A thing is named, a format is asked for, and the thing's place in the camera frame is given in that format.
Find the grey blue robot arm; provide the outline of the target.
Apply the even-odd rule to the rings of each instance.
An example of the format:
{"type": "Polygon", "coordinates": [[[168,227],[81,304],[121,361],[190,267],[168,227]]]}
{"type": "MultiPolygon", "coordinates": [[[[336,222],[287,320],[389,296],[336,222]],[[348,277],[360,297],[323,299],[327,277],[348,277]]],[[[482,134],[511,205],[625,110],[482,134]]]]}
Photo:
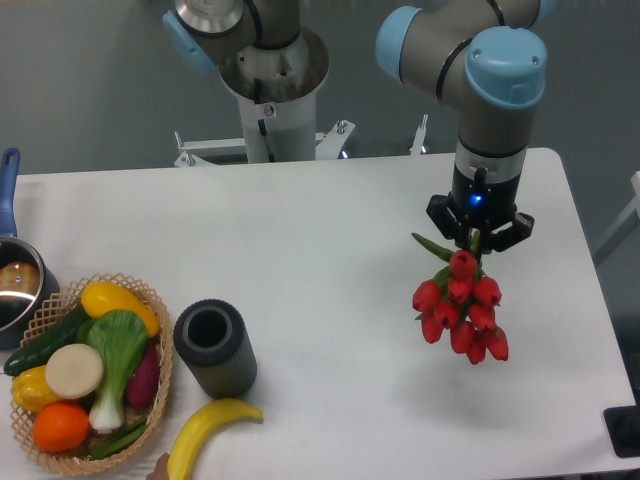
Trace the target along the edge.
{"type": "MultiPolygon", "coordinates": [[[[452,187],[427,214],[441,234],[477,255],[528,238],[534,220],[515,199],[547,50],[532,26],[550,1],[449,1],[434,12],[403,6],[382,23],[378,65],[459,116],[452,187]]],[[[194,69],[215,70],[235,95],[248,159],[312,160],[316,94],[329,69],[321,38],[296,1],[178,1],[163,18],[194,69]]]]}

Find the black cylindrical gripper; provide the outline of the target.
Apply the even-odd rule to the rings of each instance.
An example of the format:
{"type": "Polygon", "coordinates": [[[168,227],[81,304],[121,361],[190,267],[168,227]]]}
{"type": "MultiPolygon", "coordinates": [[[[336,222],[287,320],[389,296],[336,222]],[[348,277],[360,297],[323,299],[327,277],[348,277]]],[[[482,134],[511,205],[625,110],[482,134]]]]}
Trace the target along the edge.
{"type": "Polygon", "coordinates": [[[481,253],[504,252],[528,239],[533,216],[517,212],[516,194],[525,151],[506,157],[486,157],[470,150],[455,152],[449,196],[433,195],[426,213],[446,240],[462,249],[471,248],[470,226],[489,226],[481,253]]]}

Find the person fingertip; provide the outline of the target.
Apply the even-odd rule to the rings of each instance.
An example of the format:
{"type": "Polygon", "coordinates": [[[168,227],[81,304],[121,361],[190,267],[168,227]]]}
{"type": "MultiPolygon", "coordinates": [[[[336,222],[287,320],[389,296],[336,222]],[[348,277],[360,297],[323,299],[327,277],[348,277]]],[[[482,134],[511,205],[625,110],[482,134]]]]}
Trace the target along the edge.
{"type": "Polygon", "coordinates": [[[169,480],[167,465],[169,460],[169,454],[165,452],[156,461],[153,470],[145,477],[146,480],[169,480]]]}

